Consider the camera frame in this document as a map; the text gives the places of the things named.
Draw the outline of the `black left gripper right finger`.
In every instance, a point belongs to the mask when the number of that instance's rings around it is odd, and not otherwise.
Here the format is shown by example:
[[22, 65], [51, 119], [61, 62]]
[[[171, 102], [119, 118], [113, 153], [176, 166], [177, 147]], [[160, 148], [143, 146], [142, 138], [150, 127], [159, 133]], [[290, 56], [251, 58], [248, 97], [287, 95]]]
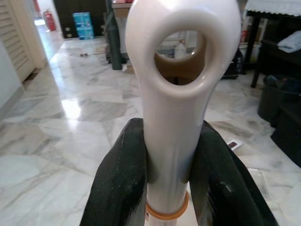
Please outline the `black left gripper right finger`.
[[246, 166], [206, 121], [193, 156], [189, 184], [199, 226], [273, 224], [273, 214]]

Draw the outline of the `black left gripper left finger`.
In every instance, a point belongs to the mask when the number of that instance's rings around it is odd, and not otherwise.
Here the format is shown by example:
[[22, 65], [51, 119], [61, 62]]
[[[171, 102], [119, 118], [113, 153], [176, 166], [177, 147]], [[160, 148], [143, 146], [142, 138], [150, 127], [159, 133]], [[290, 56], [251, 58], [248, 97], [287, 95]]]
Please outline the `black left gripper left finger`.
[[82, 225], [143, 226], [147, 182], [143, 120], [132, 118], [97, 169]]

